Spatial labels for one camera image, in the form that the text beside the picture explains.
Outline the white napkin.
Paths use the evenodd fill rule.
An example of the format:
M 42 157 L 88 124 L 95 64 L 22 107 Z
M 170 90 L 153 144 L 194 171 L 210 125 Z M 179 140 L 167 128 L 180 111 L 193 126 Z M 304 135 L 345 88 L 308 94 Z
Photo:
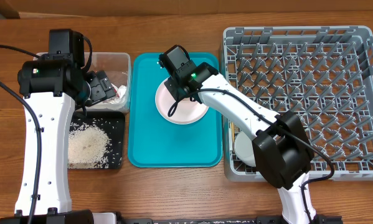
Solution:
M 120 87 L 117 87 L 116 85 L 112 84 L 112 89 L 115 91 L 115 96 L 113 98 L 104 100 L 100 103 L 98 103 L 96 106 L 97 107 L 114 107 L 114 108 L 119 108 L 122 107 L 126 103 L 126 91 L 127 87 L 124 85 L 121 85 Z

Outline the white rice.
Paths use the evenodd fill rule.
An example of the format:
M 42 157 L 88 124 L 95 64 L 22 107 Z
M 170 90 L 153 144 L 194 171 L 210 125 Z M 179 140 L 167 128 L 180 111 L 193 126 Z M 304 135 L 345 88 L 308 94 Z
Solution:
M 123 140 L 115 127 L 95 121 L 72 122 L 68 136 L 69 169 L 119 169 Z

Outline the grey metal bowl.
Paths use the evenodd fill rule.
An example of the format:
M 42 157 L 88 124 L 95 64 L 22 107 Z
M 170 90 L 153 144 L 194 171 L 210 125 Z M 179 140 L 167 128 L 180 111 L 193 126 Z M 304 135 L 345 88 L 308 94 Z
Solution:
M 256 166 L 252 141 L 244 132 L 239 132 L 237 134 L 234 142 L 234 152 L 244 164 L 250 167 Z

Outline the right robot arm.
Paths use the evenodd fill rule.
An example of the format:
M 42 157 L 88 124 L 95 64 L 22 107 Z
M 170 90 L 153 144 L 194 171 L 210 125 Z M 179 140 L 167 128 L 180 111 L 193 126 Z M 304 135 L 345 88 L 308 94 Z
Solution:
M 160 54 L 158 64 L 168 71 L 165 85 L 175 100 L 168 116 L 186 98 L 221 113 L 252 143 L 257 171 L 278 190 L 282 222 L 313 223 L 316 210 L 308 182 L 314 152 L 299 117 L 292 111 L 280 114 L 252 101 L 210 64 L 196 65 L 180 45 Z

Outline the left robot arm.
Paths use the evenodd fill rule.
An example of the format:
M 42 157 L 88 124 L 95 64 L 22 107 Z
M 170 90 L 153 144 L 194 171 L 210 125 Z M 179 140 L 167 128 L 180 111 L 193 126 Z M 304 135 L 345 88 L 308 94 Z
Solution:
M 26 117 L 22 185 L 14 215 L 0 223 L 117 223 L 115 212 L 75 211 L 68 187 L 68 134 L 73 113 L 116 95 L 103 71 L 92 72 L 90 41 L 71 29 L 49 32 L 49 51 L 19 70 L 15 97 Z

